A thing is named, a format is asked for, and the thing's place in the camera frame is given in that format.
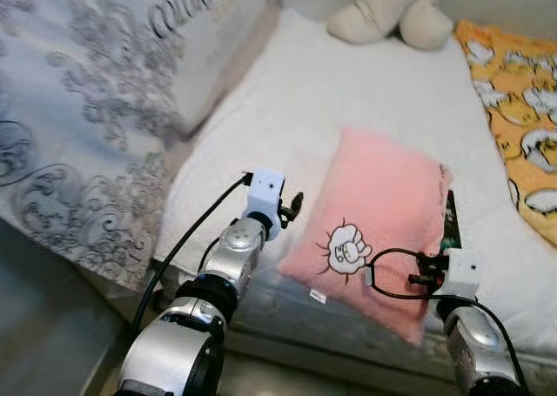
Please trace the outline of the dark comic book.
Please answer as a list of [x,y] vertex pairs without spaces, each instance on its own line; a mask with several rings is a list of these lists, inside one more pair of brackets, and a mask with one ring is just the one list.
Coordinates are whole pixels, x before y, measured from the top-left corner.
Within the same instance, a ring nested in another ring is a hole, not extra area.
[[453,190],[448,191],[446,196],[445,212],[443,212],[443,237],[440,249],[462,249],[462,239],[456,206],[456,197]]

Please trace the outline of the pink pillow with fist print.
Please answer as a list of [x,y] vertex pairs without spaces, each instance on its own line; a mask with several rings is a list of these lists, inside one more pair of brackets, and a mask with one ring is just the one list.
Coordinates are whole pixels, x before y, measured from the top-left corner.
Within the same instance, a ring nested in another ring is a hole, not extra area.
[[321,193],[278,272],[417,345],[426,302],[415,254],[438,254],[453,174],[425,153],[345,128]]

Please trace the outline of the yellow cartoon egg blanket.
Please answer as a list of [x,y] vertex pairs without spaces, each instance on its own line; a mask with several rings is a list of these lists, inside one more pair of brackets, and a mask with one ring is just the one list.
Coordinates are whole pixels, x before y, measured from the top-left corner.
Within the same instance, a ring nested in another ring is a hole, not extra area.
[[513,208],[549,244],[557,237],[557,43],[461,19],[453,32],[504,161]]

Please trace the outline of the white quilted mattress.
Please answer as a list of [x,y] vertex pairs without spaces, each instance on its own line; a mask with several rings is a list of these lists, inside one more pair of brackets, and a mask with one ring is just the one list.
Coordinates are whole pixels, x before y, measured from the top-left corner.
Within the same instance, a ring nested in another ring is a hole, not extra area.
[[178,171],[154,258],[244,171],[283,173],[284,196],[304,193],[290,228],[268,242],[234,325],[330,351],[387,360],[413,349],[385,325],[283,276],[279,261],[309,226],[347,126],[386,135],[452,174],[463,248],[484,260],[479,300],[496,312],[519,355],[557,355],[557,253],[514,209],[484,103],[456,42],[420,51],[387,39],[354,46],[322,23],[283,11],[243,81],[200,126]]

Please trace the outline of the beige plush toy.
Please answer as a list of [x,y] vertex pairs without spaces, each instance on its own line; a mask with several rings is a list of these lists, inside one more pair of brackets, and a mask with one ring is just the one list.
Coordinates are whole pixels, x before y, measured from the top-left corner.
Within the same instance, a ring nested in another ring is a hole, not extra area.
[[415,50],[441,50],[454,23],[438,6],[440,0],[354,0],[325,21],[326,33],[347,44],[382,41],[397,31]]

